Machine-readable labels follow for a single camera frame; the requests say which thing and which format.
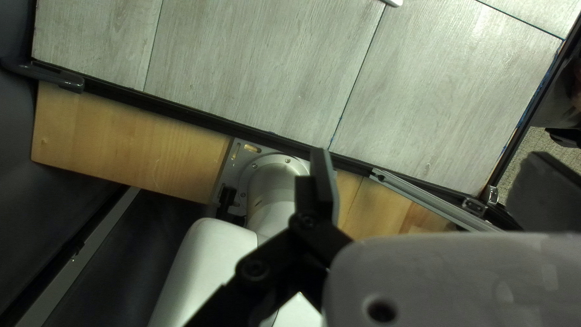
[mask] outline dark gray panel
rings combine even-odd
[[[206,206],[142,190],[43,327],[145,327],[180,244]]]
[[[34,1],[0,0],[0,57],[30,48]],[[0,312],[118,184],[30,161],[35,83],[0,70]]]
[[[546,152],[531,152],[507,197],[507,211],[530,232],[581,232],[581,177]]]

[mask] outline metal mounting plate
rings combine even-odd
[[[299,175],[309,174],[310,164],[306,160],[283,154],[275,149],[263,147],[241,138],[235,138],[212,195],[214,205],[220,206],[219,200],[222,188],[230,186],[237,189],[237,192],[234,204],[230,206],[228,212],[237,216],[246,215],[246,197],[241,197],[240,195],[247,193],[248,181],[254,170],[274,162],[288,164]]]

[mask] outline wooden table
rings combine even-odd
[[[232,137],[40,82],[32,160],[203,204]],[[339,227],[354,239],[453,224],[371,179],[338,171]]]

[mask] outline metal frame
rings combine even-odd
[[[486,222],[460,207],[453,206],[437,196],[419,190],[417,187],[414,187],[412,184],[407,183],[405,180],[398,178],[389,172],[374,169],[373,173],[374,174],[370,177],[372,180],[407,197],[411,201],[430,209],[456,225],[466,228],[466,230],[475,232],[502,231],[502,229],[492,225],[490,222]]]

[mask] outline screw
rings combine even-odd
[[[376,322],[382,323],[393,321],[397,314],[391,305],[382,301],[374,302],[367,308],[367,314]]]
[[[312,229],[315,226],[315,219],[309,216],[302,216],[300,218],[300,227],[302,229]]]
[[[268,276],[268,270],[268,265],[264,261],[252,259],[242,266],[242,276],[247,280],[258,282]]]

